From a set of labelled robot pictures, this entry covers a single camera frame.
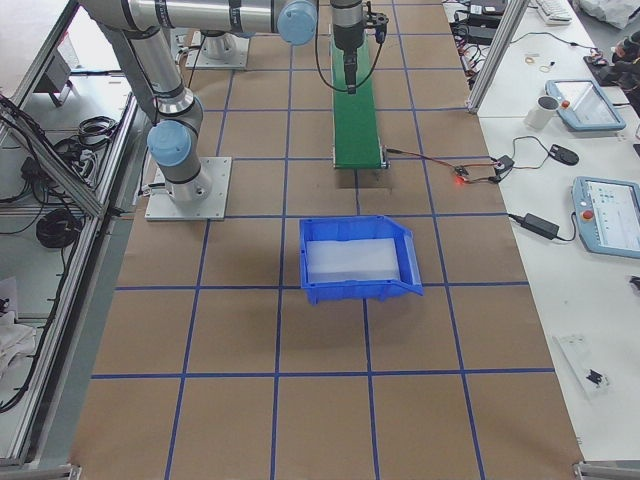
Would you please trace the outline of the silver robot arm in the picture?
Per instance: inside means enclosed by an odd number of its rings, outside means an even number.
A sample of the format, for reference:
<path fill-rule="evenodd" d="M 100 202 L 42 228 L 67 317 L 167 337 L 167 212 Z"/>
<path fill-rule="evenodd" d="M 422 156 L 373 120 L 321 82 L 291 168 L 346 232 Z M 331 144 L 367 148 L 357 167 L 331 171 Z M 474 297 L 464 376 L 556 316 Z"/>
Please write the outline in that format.
<path fill-rule="evenodd" d="M 220 35 L 273 33 L 304 45 L 317 32 L 315 1 L 85 1 L 154 125 L 152 158 L 176 202 L 206 198 L 212 181 L 197 155 L 203 107 L 185 85 L 165 32 L 191 28 Z"/>

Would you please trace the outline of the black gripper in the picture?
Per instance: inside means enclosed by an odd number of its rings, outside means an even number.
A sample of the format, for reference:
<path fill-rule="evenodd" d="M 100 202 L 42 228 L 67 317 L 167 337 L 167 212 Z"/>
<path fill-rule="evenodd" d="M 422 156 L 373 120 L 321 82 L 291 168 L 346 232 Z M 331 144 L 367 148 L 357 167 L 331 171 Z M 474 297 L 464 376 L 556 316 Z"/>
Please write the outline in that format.
<path fill-rule="evenodd" d="M 357 50 L 361 46 L 361 23 L 350 26 L 333 24 L 334 43 L 343 52 L 345 90 L 353 95 L 357 91 Z"/>

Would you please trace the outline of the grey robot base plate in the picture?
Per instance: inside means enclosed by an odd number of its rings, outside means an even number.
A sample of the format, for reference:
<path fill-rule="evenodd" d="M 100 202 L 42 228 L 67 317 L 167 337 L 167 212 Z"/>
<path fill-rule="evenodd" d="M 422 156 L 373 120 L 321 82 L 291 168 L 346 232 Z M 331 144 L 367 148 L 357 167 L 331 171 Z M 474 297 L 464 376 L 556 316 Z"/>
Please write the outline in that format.
<path fill-rule="evenodd" d="M 148 221 L 223 220 L 230 183 L 231 157 L 200 157 L 199 175 L 187 184 L 165 181 L 160 169 L 146 185 Z"/>

